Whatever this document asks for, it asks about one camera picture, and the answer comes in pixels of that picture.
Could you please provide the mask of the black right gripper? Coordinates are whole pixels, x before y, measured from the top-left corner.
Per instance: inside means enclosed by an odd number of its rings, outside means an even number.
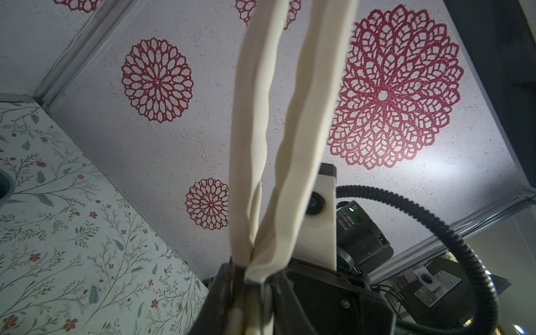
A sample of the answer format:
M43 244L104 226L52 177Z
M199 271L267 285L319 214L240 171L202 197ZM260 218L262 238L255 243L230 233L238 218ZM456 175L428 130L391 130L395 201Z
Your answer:
M371 289L362 264L379 254L387 240L355 202L336 212L336 268L293 260L288 278L315 334L394 334L390 303Z

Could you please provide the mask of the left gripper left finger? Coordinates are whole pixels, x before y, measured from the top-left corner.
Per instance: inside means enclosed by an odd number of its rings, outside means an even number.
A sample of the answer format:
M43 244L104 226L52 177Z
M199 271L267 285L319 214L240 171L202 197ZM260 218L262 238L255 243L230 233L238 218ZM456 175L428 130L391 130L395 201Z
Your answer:
M221 335L228 323L228 310L232 301L233 267L221 265L189 335Z

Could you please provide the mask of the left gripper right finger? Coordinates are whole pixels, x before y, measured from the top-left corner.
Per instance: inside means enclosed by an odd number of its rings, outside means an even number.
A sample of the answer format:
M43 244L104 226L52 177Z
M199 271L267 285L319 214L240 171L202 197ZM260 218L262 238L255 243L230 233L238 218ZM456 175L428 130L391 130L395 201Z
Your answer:
M273 334L310 334L310 322L285 272L270 276L263 290L263 316Z

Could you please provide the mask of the white paper gift bag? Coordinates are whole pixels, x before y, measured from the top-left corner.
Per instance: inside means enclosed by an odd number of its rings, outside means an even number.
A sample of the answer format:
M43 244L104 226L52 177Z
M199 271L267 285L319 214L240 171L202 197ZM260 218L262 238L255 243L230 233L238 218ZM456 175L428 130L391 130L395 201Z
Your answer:
M313 1L294 48L284 123L272 126L271 88L288 1L259 1L244 36L234 81L228 231L233 284L225 334L273 334L269 278L289 264L327 145L357 1Z

